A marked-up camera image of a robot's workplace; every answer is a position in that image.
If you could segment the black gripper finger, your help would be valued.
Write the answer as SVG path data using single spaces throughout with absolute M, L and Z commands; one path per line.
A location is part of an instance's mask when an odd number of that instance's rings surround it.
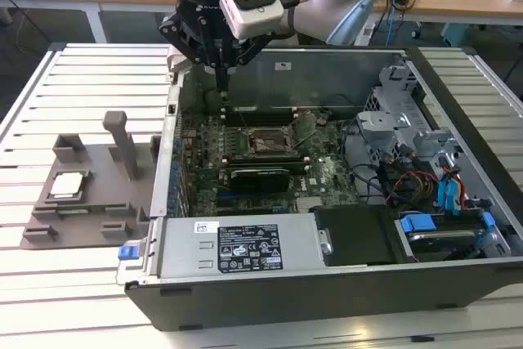
M 210 68 L 217 90 L 223 92 L 221 54 L 206 16 L 197 16 L 196 28 L 192 29 L 178 14 L 172 14 L 159 26 L 159 32 L 187 59 Z
M 239 40 L 233 37 L 222 40 L 222 91 L 228 91 L 229 71 L 238 65 L 246 65 L 269 42 L 269 34 L 263 34 L 245 40 Z

